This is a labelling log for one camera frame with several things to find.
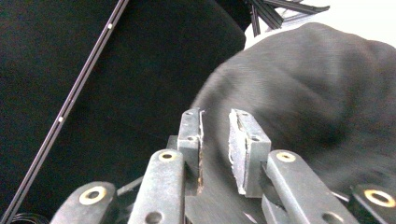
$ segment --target metal jaw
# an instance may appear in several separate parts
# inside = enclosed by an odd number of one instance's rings
[[[199,108],[183,113],[177,137],[177,151],[186,162],[186,196],[195,196],[202,191],[204,180],[202,172],[202,145],[204,128],[202,111]]]
[[[229,158],[239,194],[261,198],[262,161],[271,150],[271,140],[249,113],[232,109],[230,113]]]

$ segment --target gray fabric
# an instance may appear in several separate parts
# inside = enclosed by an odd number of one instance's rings
[[[396,50],[308,23],[240,52],[209,78],[192,106],[205,110],[204,193],[193,223],[263,223],[260,200],[237,195],[228,162],[228,114],[246,110],[274,148],[300,154],[330,189],[396,189]]]

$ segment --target machine part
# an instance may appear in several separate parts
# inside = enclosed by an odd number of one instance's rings
[[[332,195],[334,195],[343,204],[347,204],[349,202],[349,197],[342,192],[333,190]]]
[[[285,155],[294,161],[279,159]],[[264,170],[293,223],[358,223],[299,155],[274,150]]]
[[[250,6],[250,17],[251,17],[251,27],[253,28],[253,35],[256,37],[260,35],[260,23],[259,23],[259,15],[257,14],[257,8],[253,5],[249,4]]]
[[[268,224],[288,224],[290,223],[288,214],[282,207],[271,203],[265,194],[262,195],[262,212]]]
[[[263,195],[265,195],[266,200],[270,201],[276,206],[280,206],[284,208],[283,203],[280,200],[279,195],[277,194],[275,186],[272,183],[271,179],[265,174],[262,174],[262,176],[258,178],[260,179],[262,192]]]
[[[96,186],[91,189],[85,190],[79,196],[79,202],[84,205],[99,203],[102,199],[105,198],[106,194],[107,194],[107,190],[104,187]]]
[[[14,218],[15,214],[18,212],[18,209],[21,206],[21,203],[26,196],[29,188],[32,186],[35,177],[37,176],[38,171],[40,170],[44,160],[47,158],[47,155],[50,152],[50,149],[55,142],[60,130],[62,129],[67,116],[69,115],[71,109],[73,108],[74,103],[76,102],[79,93],[84,87],[87,78],[89,77],[93,67],[96,64],[96,61],[99,58],[99,55],[102,53],[103,48],[105,47],[107,40],[110,38],[111,33],[114,30],[117,22],[120,19],[120,16],[128,4],[129,0],[120,0],[116,7],[114,8],[108,22],[100,34],[98,40],[96,41],[95,46],[93,47],[90,56],[88,57],[87,62],[85,62],[82,67],[81,72],[78,75],[78,78],[69,92],[66,100],[64,101],[64,105],[59,111],[58,116],[53,122],[51,128],[49,129],[49,133],[47,134],[43,144],[38,150],[33,163],[31,164],[28,172],[26,173],[25,178],[22,180],[20,187],[18,188],[14,198],[12,199],[7,211],[4,213],[1,218],[1,223],[8,224],[11,223],[12,218]]]
[[[396,192],[376,185],[352,188],[348,210],[362,224],[396,223]]]
[[[92,182],[76,189],[56,212],[51,224],[111,223],[116,218],[114,185]]]
[[[277,14],[272,6],[264,4],[259,0],[248,1],[256,8],[257,14],[271,29],[278,29],[282,26],[283,18]]]
[[[166,148],[177,150],[177,135],[170,135]]]
[[[132,181],[131,183],[125,185],[124,187],[117,189],[117,195],[120,197],[134,189],[136,189],[143,181],[143,176],[140,176],[136,180]]]
[[[238,192],[261,198],[262,161],[267,161],[271,140],[248,112],[232,109],[229,117],[229,157]]]
[[[183,222],[183,154],[173,149],[163,149],[151,156],[128,223]]]
[[[203,138],[202,111],[199,108],[187,110],[181,117],[177,137],[177,151],[183,154],[186,162],[186,196],[194,196],[202,191]]]
[[[291,1],[285,1],[285,0],[262,0],[262,1],[274,7],[283,7],[307,15],[313,15],[319,12],[327,11],[330,8],[330,7],[312,7],[312,6],[295,3]]]

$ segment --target black fabric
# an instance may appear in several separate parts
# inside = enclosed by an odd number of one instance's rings
[[[0,213],[117,1],[2,1]],[[51,217],[77,187],[141,176],[245,37],[214,1],[130,1],[21,212]]]
[[[216,0],[216,2],[224,8],[243,31],[251,24],[250,11],[245,1]]]
[[[301,155],[333,190],[396,189],[396,49],[308,23],[269,36],[221,65],[193,106],[205,110],[203,194],[193,223],[264,223],[239,196],[228,160],[228,114],[251,113],[274,148]]]

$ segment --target metal rod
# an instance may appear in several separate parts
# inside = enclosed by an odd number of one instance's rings
[[[37,176],[38,171],[40,170],[44,160],[47,158],[50,149],[56,140],[59,131],[62,129],[67,116],[69,115],[74,103],[76,102],[79,93],[81,92],[84,84],[91,74],[93,67],[96,64],[99,55],[102,53],[103,48],[105,47],[107,40],[109,39],[111,33],[114,30],[117,22],[120,19],[122,12],[124,11],[126,5],[128,4],[129,0],[120,0],[116,7],[114,8],[111,16],[100,34],[98,40],[96,41],[95,46],[93,47],[90,56],[88,57],[87,62],[85,62],[84,66],[82,67],[81,72],[78,75],[78,78],[70,91],[69,95],[67,96],[66,100],[64,101],[64,105],[61,108],[58,116],[56,117],[55,121],[53,122],[47,137],[45,138],[43,144],[41,145],[40,149],[38,150],[34,161],[32,162],[28,172],[26,173],[25,178],[22,180],[18,191],[16,192],[14,198],[12,199],[7,211],[3,214],[1,218],[2,224],[9,224],[14,218],[15,214],[18,212],[18,209],[21,206],[21,203],[26,196],[29,188],[32,186],[35,177]]]
[[[251,27],[253,28],[254,37],[261,33],[260,31],[260,22],[259,22],[259,15],[257,15],[257,8],[253,5],[251,7]]]
[[[274,7],[283,7],[293,11],[302,12],[308,15],[317,14],[322,11],[327,11],[330,8],[330,7],[311,7],[308,5],[303,5],[303,4],[284,1],[284,0],[262,0],[262,1]]]
[[[249,0],[249,2],[256,8],[257,14],[271,29],[280,28],[283,18],[271,6],[264,4],[260,0]]]
[[[125,185],[124,187],[117,189],[117,197],[120,197],[128,192],[133,191],[136,189],[143,181],[143,175],[137,178],[136,180],[132,181],[131,183]]]

